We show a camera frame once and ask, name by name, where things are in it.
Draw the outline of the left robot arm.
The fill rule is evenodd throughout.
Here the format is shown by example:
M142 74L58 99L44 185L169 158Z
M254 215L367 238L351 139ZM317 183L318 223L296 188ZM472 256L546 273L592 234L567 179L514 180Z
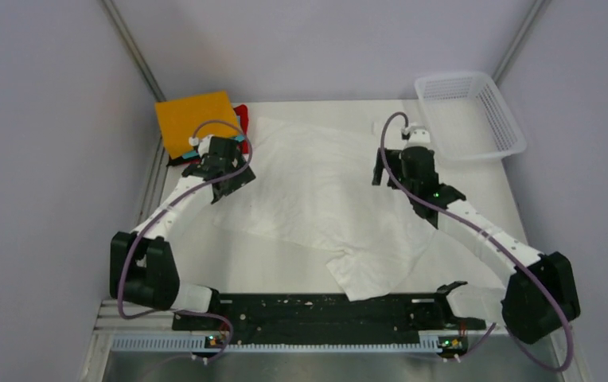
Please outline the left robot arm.
M217 326L222 309L215 291L181 281L173 243L187 234L203 208L255 180L234 138L201 140L200 159L181 173L169 196L151 216L110 242L110 296L152 310L183 310L203 329Z

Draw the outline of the white t shirt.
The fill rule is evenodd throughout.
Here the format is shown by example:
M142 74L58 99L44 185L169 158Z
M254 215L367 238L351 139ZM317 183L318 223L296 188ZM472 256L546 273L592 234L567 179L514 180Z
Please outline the white t shirt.
M352 301L409 276L435 230L402 192L372 185L376 137L262 117L251 144L255 179L217 204L216 226L332 252Z

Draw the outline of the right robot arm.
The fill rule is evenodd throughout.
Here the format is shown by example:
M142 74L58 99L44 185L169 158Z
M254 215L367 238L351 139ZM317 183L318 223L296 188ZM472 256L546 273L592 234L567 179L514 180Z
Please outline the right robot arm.
M384 174L388 187L407 195L417 216L463 245L501 281L499 287L443 286L445 298L433 306L440 326L476 318L502 324L518 340L534 344L580 316L568 258L531 248L484 218L462 192L439 180L432 150L378 149L372 184L380 185Z

